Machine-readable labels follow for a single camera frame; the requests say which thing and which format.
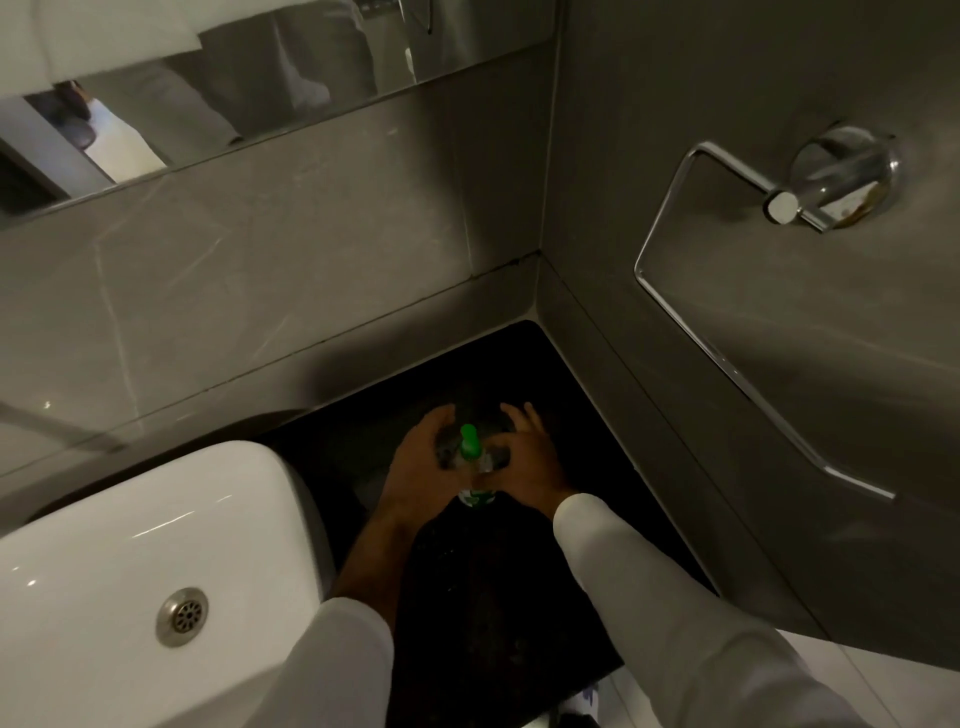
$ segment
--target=white long sleeve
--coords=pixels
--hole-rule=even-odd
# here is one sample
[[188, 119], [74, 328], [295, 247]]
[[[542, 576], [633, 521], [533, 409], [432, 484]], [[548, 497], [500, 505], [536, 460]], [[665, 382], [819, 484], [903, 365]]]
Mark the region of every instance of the white long sleeve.
[[768, 624], [711, 594], [597, 497], [554, 535], [663, 728], [864, 728]]
[[245, 728], [383, 728], [394, 638], [371, 607], [325, 601]]

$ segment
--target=hand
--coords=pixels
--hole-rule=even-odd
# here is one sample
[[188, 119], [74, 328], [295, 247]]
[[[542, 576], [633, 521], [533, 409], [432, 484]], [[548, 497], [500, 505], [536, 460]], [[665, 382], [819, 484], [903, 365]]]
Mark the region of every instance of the hand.
[[576, 491], [566, 483], [543, 421], [530, 402], [523, 405], [525, 414], [510, 404], [501, 404], [500, 409], [510, 417], [516, 432], [493, 435], [484, 445], [509, 449], [510, 465], [480, 475], [474, 487], [503, 491], [553, 521], [560, 504]]
[[330, 596], [368, 604], [393, 630], [403, 567], [423, 525], [440, 515], [469, 475], [441, 470], [437, 433], [453, 425], [452, 404], [438, 407], [407, 433], [396, 449], [376, 510], [357, 537]]
[[387, 518], [416, 534], [439, 516], [457, 493], [470, 487], [467, 473], [445, 471], [437, 462], [437, 434], [453, 425], [455, 414], [452, 404], [427, 412], [403, 438], [373, 514], [375, 519]]

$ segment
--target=drain strainer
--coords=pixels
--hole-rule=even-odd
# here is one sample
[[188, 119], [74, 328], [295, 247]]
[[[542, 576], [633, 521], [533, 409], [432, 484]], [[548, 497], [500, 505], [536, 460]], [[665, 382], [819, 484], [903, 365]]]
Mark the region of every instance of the drain strainer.
[[195, 587], [173, 592], [156, 614], [156, 638], [167, 647], [187, 644], [204, 628], [210, 605]]

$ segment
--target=plastic bottle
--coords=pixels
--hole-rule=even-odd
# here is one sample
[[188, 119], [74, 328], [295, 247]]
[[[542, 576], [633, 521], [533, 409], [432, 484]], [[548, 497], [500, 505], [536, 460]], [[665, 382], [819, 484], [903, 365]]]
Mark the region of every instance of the plastic bottle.
[[[473, 425], [464, 425], [460, 428], [460, 447], [455, 459], [456, 467], [469, 468], [471, 473], [490, 473], [493, 470], [493, 458], [484, 450], [477, 428]], [[490, 491], [461, 491], [458, 494], [460, 502], [470, 508], [487, 505], [493, 501], [496, 493]]]

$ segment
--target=gray marble wall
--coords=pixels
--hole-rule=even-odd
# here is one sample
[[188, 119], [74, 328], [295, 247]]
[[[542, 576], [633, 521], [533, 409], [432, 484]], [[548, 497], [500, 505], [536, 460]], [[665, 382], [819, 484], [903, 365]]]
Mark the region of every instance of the gray marble wall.
[[4, 231], [0, 529], [523, 315], [536, 260], [502, 266], [540, 244], [553, 70], [534, 48]]

